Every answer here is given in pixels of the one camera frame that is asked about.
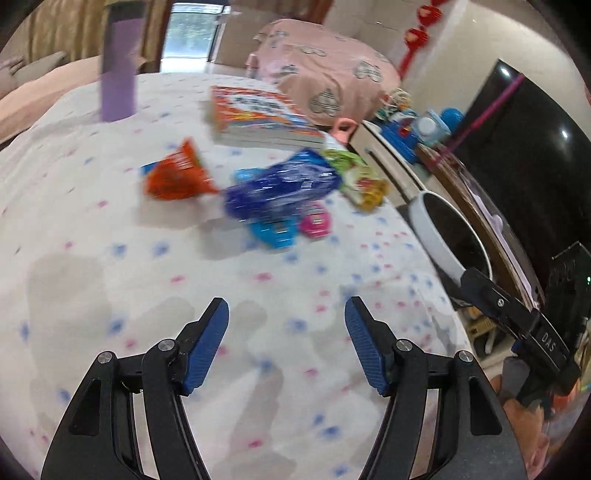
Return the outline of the person's right hand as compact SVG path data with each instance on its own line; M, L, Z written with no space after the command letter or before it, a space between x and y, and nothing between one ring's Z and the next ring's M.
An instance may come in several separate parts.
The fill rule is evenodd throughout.
M530 411L515 398L507 398L503 409L514 430L529 479L535 479L543 470L550 445L543 432L544 412L541 407Z

